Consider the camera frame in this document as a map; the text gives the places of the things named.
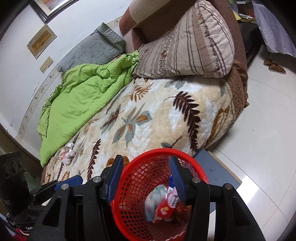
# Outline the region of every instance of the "small package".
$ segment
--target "small package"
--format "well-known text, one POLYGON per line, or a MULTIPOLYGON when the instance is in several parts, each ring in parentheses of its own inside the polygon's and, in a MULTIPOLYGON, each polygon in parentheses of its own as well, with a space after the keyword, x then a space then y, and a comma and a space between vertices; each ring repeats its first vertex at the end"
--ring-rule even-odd
POLYGON ((146 220, 153 223, 165 220, 170 222, 179 202, 177 190, 172 176, 169 177, 168 186, 157 186, 145 200, 146 220))
POLYGON ((166 193, 166 198, 162 199, 160 204, 155 210, 153 223, 157 223, 160 220, 164 219, 167 222, 170 222, 173 218, 173 213, 179 202, 178 193, 173 182, 172 176, 169 177, 169 187, 166 193))
POLYGON ((58 156, 65 165, 70 165, 72 158, 76 155, 76 151, 69 149, 68 151, 62 150, 58 156))
POLYGON ((70 147, 70 149, 72 149, 73 146, 74 146, 74 144, 73 144, 72 142, 69 142, 69 143, 67 144, 67 147, 70 147))

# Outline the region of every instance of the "light switch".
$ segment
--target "light switch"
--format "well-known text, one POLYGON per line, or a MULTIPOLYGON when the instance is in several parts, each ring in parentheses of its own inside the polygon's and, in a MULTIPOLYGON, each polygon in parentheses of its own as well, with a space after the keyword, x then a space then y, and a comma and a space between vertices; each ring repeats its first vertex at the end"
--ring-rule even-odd
POLYGON ((52 58, 48 57, 40 67, 41 72, 44 73, 52 65, 53 62, 54 61, 52 60, 52 58))

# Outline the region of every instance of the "leopard print slipper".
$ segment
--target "leopard print slipper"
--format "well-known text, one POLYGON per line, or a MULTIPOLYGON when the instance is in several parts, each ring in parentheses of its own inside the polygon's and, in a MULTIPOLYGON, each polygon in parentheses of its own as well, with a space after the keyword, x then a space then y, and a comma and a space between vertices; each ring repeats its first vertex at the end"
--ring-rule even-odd
POLYGON ((272 59, 267 59, 263 62, 263 64, 267 67, 271 66, 272 64, 276 64, 275 61, 273 61, 272 59))
POLYGON ((284 68, 277 63, 272 64, 271 66, 268 67, 268 69, 272 72, 276 72, 279 74, 286 74, 286 71, 284 70, 284 68))

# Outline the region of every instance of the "black cable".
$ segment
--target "black cable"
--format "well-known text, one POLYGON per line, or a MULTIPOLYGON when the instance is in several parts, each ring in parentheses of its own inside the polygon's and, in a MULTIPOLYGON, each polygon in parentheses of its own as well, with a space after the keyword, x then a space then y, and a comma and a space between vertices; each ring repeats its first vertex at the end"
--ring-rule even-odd
POLYGON ((2 218, 0 218, 3 221, 3 224, 12 232, 14 232, 16 235, 20 235, 22 237, 28 238, 27 235, 18 232, 17 230, 15 230, 14 228, 12 228, 7 222, 5 222, 2 218))
POLYGON ((1 241, 15 241, 11 233, 8 231, 3 222, 0 221, 0 237, 1 241))

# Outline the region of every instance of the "picture frame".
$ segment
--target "picture frame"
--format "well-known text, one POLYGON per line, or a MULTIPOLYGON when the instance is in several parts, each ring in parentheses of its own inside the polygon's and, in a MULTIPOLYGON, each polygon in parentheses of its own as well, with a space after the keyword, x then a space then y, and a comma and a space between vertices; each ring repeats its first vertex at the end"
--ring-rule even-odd
POLYGON ((31 6, 39 17, 45 23, 48 23, 61 11, 76 1, 78 0, 33 0, 31 6))
POLYGON ((30 40, 27 47, 35 59, 37 59, 56 37, 51 28, 45 24, 30 40))

